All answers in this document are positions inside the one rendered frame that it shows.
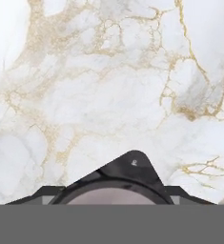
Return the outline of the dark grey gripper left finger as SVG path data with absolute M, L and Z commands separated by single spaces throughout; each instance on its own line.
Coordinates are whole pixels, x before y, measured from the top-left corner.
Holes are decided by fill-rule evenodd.
M 41 187 L 33 195 L 14 200 L 10 205 L 33 204 L 33 205 L 48 205 L 51 200 L 64 190 L 63 186 L 44 186 Z

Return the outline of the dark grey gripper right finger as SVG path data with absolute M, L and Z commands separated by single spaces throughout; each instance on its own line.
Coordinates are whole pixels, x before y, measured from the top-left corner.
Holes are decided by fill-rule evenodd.
M 195 196 L 190 196 L 179 186 L 167 186 L 166 190 L 175 205 L 212 205 L 212 202 Z

